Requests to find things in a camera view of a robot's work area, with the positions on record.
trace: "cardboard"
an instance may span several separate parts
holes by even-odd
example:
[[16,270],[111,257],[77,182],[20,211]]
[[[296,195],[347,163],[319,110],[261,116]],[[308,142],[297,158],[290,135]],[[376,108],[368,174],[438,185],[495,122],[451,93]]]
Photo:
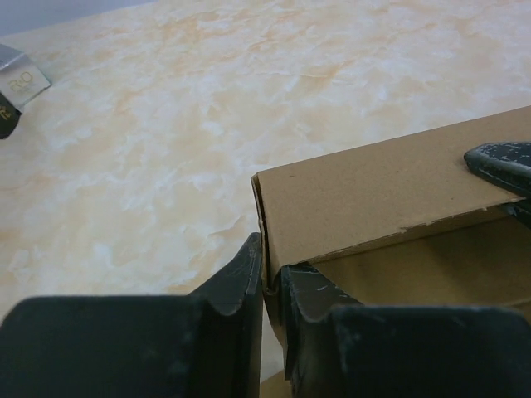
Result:
[[[469,173],[482,143],[531,140],[531,107],[259,172],[266,302],[309,261],[362,303],[493,304],[531,313],[520,198]],[[275,306],[268,306],[276,326]]]

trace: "black plastic part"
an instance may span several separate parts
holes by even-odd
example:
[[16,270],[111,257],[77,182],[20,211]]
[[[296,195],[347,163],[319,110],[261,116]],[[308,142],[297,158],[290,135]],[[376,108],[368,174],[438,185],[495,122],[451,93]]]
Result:
[[255,398],[261,312],[259,234],[188,296],[30,298],[0,327],[0,397]]
[[465,154],[476,176],[516,193],[531,197],[531,143],[486,143]]
[[19,119],[20,112],[0,93],[0,139],[11,135]]
[[519,313],[364,307],[310,265],[281,269],[280,294],[294,397],[531,396],[531,327]]

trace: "marble surface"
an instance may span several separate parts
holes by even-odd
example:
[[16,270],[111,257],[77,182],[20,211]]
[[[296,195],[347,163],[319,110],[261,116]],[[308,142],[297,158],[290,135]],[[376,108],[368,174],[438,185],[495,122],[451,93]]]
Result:
[[[255,172],[531,104],[530,2],[219,4],[0,38],[53,81],[0,143],[0,316],[185,294],[257,231]],[[267,325],[262,364],[282,366]]]

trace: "brown cardboard box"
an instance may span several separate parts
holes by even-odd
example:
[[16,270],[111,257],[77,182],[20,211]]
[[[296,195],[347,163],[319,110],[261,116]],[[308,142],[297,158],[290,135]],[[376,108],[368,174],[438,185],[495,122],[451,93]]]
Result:
[[531,231],[497,208],[520,198],[463,160],[482,143],[531,140],[530,125],[527,107],[259,172],[266,302],[280,267],[309,261],[362,303],[531,318]]

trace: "marble pattern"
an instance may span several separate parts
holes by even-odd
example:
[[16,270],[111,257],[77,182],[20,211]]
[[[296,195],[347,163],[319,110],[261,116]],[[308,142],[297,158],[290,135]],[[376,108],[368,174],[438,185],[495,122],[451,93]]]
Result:
[[160,0],[0,38],[53,81],[0,143],[0,316],[185,294],[257,231],[255,172],[531,104],[529,21],[504,0]]

